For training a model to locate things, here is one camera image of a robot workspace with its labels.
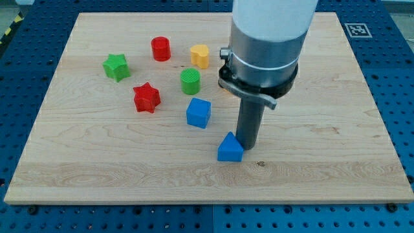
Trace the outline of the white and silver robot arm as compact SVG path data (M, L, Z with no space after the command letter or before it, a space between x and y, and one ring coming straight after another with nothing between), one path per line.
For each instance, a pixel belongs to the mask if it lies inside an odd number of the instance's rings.
M276 107L292 87L318 0L234 0L219 85L243 100Z

